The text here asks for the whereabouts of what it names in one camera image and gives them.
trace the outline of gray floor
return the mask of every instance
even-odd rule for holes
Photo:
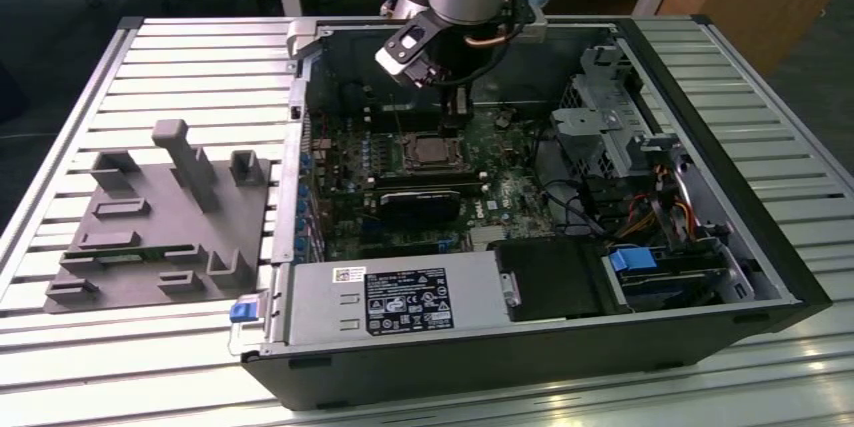
[[[304,0],[322,13],[336,0]],[[381,0],[360,0],[373,10]],[[30,106],[0,123],[0,228],[5,226],[122,16],[278,14],[274,0],[0,0],[0,63]],[[791,108],[854,170],[854,0],[832,0],[825,15],[769,81]]]

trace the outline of slotted metal table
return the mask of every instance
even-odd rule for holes
[[[210,160],[250,148],[278,161],[290,122],[288,24],[146,19],[116,32],[0,239],[0,424],[854,422],[854,182],[713,26],[687,17],[637,25],[835,302],[788,330],[656,373],[290,412],[229,352],[230,301],[44,314],[46,284],[96,186],[86,171],[97,151],[125,148],[137,163],[168,161],[149,129],[158,118],[180,117]],[[667,129],[651,96],[647,102]],[[274,165],[260,288],[278,176]]]

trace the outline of motherboard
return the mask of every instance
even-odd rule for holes
[[[552,235],[529,167],[533,120],[475,110],[456,136],[408,106],[321,114],[312,156],[325,260],[485,250]]]

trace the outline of power supply label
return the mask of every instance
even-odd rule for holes
[[[453,328],[444,269],[365,274],[364,306],[370,335]]]

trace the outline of blue latch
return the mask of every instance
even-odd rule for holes
[[[240,302],[232,305],[228,318],[232,324],[257,320],[257,301]]]
[[[657,267],[652,252],[645,247],[616,249],[611,255],[611,265],[616,272],[621,270],[653,269]]]

